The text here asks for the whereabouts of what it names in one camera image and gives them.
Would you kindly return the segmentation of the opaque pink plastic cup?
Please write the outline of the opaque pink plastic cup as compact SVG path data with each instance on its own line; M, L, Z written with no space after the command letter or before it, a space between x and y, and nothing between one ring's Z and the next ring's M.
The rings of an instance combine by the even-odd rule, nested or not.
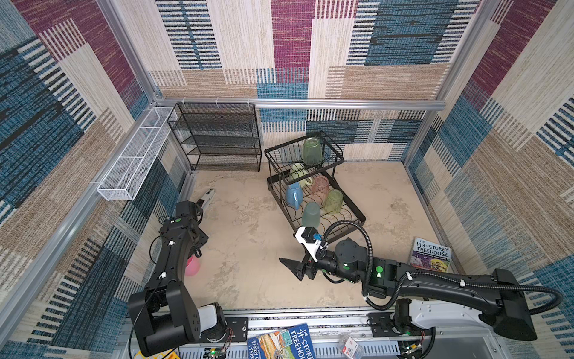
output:
M185 267L185 276L186 277L193 277L200 271L200 259L192 256L188 259L186 267Z

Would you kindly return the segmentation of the translucent teal plastic cup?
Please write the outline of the translucent teal plastic cup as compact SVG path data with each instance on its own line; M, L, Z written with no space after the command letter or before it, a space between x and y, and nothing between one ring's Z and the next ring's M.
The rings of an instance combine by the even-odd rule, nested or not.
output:
M302 226L318 229L321 224L321 207L318 203L308 203L303 211Z

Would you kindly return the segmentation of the clear green plastic cup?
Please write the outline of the clear green plastic cup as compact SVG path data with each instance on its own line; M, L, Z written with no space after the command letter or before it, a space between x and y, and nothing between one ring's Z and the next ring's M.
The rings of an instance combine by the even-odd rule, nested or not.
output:
M327 214L339 214L342 210L344 195L338 189L330 190L323 203L323 209Z
M303 163L308 166L315 166L321 164L322 160L321 140L317 137L306 139L303 143Z

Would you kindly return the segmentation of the blue speckled ceramic mug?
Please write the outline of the blue speckled ceramic mug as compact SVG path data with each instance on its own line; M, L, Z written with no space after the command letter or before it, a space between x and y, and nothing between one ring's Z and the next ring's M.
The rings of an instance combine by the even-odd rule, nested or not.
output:
M286 202L295 210L299 210L303 203L303 189L299 182L294 182L287 187Z

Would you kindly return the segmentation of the clear pink plastic cup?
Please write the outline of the clear pink plastic cup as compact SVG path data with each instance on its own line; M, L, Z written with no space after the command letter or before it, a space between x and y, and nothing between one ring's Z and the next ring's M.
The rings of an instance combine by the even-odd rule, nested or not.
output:
M330 192L330 182L323 176L318 175L314 179L314 184L312 186L312 194L318 195L320 198L325 199Z

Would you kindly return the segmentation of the light green ceramic mug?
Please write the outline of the light green ceramic mug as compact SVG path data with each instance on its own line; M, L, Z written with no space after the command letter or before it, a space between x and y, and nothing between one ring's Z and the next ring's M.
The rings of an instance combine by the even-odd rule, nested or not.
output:
M312 186L314 184L314 179L312 177L307 177L309 172L305 169L303 163L294 163L291 165L291 171L289 175L289 180L298 180L298 183L301 188L306 186Z

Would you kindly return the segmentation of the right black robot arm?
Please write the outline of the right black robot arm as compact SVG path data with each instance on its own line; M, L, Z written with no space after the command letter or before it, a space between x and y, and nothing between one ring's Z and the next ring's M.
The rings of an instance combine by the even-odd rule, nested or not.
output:
M490 275L456 275L420 269L375 257L366 230L348 220L324 233L299 227L294 234L305 250L302 260L280 259L298 279L321 272L333 284L360 284L366 304L377 311L393 309L398 334L442 326L478 326L512 340L538 338L534 315L557 308L564 300L554 288L518 284L508 270Z

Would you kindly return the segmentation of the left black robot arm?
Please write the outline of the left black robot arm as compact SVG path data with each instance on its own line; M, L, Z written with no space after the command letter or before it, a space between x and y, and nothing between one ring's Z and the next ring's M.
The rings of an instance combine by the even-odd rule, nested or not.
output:
M209 239L199 227L204 209L205 200L176 205L159 230L161 250L149 281L129 297L132 329L145 357L202 340L217 343L228 334L222 307L198 307L184 283L188 259L200 257Z

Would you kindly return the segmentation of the black two-tier dish rack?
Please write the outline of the black two-tier dish rack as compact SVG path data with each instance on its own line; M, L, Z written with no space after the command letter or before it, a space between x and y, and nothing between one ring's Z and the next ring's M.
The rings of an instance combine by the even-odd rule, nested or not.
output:
M322 163L315 166L308 166L303 163L303 143L306 139L317 137L321 140L321 149L323 153ZM366 216L343 191L338 184L335 173L336 167L344 162L343 149L331 136L323 131L310 133L306 136L292 139L283 144L278 144L264 151L265 158L268 160L270 177L267 178L267 186L273 195L282 213L287 218L293 230L302 226L302 217L305 206L310 202L318 203L321 207L321 224L318 228L323 232L327 228L341 220L352 221L362 226L366 223ZM306 186L303 189L303 203L299 210L293 209L286 202L286 190L290 184L298 182L298 179L290 181L289 175L291 165L294 163L303 163L309 174L307 177L315 179L318 175L325 176L330 182L330 190L338 189L344 195L342 210L339 214L327 214L323 209L325 199L318 195L312 194L312 186Z

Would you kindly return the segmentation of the black silver stapler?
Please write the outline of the black silver stapler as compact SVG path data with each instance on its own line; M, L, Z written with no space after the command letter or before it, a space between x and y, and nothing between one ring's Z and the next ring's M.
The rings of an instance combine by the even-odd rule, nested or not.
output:
M200 200L197 201L196 205L200 207L202 212L206 212L215 197L215 189L210 188Z

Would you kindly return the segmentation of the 91-storey treehouse book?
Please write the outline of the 91-storey treehouse book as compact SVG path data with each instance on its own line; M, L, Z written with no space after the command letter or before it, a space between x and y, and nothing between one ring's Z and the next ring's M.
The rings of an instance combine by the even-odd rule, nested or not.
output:
M252 337L248 340L250 359L315 359L308 324Z

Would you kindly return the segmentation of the small clear plastic packet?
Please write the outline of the small clear plastic packet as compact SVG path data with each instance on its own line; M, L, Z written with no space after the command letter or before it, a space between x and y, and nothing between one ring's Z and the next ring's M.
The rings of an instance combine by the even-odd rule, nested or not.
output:
M349 334L339 337L337 348L346 359L361 359L364 356L363 347Z

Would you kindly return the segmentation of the black mesh shelf unit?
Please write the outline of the black mesh shelf unit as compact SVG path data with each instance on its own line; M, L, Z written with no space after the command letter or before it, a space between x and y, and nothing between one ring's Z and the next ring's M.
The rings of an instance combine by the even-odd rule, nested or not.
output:
M247 103L177 103L167 121L195 171L260 171L256 108Z

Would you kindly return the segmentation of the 143-storey treehouse book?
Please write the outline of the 143-storey treehouse book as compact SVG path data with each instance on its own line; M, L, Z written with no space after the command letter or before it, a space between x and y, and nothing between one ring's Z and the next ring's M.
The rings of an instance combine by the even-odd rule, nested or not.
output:
M435 272L448 272L451 248L416 237L408 264Z

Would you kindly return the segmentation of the yellow patterned card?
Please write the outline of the yellow patterned card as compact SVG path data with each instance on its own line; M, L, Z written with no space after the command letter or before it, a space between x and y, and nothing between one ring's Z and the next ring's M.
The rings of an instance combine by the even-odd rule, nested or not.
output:
M137 352L133 355L133 359L180 359L178 352L174 350L168 350L166 352L160 352L156 355L145 356L141 352Z

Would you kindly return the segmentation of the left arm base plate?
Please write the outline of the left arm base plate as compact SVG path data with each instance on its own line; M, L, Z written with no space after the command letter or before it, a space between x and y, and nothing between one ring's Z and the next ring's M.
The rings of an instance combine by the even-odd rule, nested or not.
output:
M247 317L231 317L219 321L215 327L209 329L206 339L211 343L242 343L248 337Z

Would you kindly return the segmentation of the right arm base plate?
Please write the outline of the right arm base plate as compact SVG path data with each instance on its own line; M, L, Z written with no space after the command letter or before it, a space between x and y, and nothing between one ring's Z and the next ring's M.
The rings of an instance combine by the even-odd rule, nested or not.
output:
M425 337L431 335L430 329L421 329L406 320L395 320L393 312L373 312L367 314L367 326L373 337Z

